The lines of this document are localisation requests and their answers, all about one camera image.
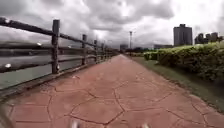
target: bush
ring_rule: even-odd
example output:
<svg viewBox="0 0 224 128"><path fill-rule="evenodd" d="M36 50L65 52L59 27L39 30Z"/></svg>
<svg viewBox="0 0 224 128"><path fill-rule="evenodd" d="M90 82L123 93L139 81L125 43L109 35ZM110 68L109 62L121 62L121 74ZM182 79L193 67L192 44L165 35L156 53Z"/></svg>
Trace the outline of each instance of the bush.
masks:
<svg viewBox="0 0 224 128"><path fill-rule="evenodd" d="M183 46L158 51L160 64L178 67L199 77L217 81L224 79L224 44Z"/></svg>
<svg viewBox="0 0 224 128"><path fill-rule="evenodd" d="M145 60L157 60L158 52L157 51L149 51L144 53Z"/></svg>
<svg viewBox="0 0 224 128"><path fill-rule="evenodd" d="M149 54L147 54L147 53L144 53L144 58L145 58L145 60L149 60L150 59L150 57L149 57Z"/></svg>

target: sky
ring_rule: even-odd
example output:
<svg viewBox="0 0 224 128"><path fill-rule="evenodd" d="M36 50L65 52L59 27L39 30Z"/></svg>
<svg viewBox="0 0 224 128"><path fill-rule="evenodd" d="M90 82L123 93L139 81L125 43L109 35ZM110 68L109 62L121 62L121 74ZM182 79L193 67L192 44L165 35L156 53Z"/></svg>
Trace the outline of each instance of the sky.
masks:
<svg viewBox="0 0 224 128"><path fill-rule="evenodd" d="M60 19L62 33L108 45L173 44L173 27L179 24L199 33L224 35L224 0L0 0L0 16L46 29ZM0 27L2 40L50 40L30 32Z"/></svg>

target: railing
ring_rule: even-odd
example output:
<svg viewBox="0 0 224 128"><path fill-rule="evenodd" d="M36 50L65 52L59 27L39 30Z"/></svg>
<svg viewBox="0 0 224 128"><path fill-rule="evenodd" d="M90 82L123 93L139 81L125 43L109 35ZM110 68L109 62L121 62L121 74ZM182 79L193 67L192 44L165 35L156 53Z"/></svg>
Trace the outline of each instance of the railing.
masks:
<svg viewBox="0 0 224 128"><path fill-rule="evenodd" d="M0 65L0 73L12 72L16 70L33 68L37 66L44 66L51 64L52 73L51 75L60 75L62 72L59 70L59 63L69 62L75 60L81 60L81 66L88 65L88 59L94 59L97 63L100 60L105 60L108 57L111 57L116 54L114 49L107 47L104 44L99 45L97 40L94 40L93 43L87 42L87 35L83 34L82 39L77 39L69 35L60 33L60 21L53 20L52 30L47 30L39 28L36 26L24 24L18 21L9 20L3 17L0 17L0 26L25 30L29 32L39 33L47 36L51 36L51 45L46 44L0 44L0 51L3 50L27 50L27 51L47 51L51 55L51 60L44 62L17 62L17 63L8 63ZM75 48L72 46L59 46L59 38L70 40L74 43L80 43L80 48ZM63 54L67 52L68 55L79 55L79 57L69 58L69 59L59 59L59 53Z"/></svg>

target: walkway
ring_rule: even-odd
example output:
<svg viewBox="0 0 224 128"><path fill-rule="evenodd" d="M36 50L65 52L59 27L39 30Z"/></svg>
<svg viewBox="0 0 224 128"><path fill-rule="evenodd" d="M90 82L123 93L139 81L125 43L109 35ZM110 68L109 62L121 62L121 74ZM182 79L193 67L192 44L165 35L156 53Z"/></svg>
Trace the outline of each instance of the walkway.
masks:
<svg viewBox="0 0 224 128"><path fill-rule="evenodd" d="M16 128L224 128L224 116L125 56L11 100Z"/></svg>

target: water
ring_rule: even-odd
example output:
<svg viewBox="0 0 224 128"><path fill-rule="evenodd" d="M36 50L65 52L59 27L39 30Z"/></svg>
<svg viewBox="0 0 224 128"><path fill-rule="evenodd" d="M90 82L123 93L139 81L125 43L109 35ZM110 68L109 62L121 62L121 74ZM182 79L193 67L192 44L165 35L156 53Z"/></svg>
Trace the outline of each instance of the water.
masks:
<svg viewBox="0 0 224 128"><path fill-rule="evenodd" d="M77 57L75 55L61 55L59 59L69 59ZM49 61L50 56L22 56L22 57L0 57L0 65L8 63L19 63L21 61ZM81 60L60 63L60 70L77 67L81 64ZM0 89L17 85L44 75L51 74L51 65L28 68L13 72L0 73Z"/></svg>

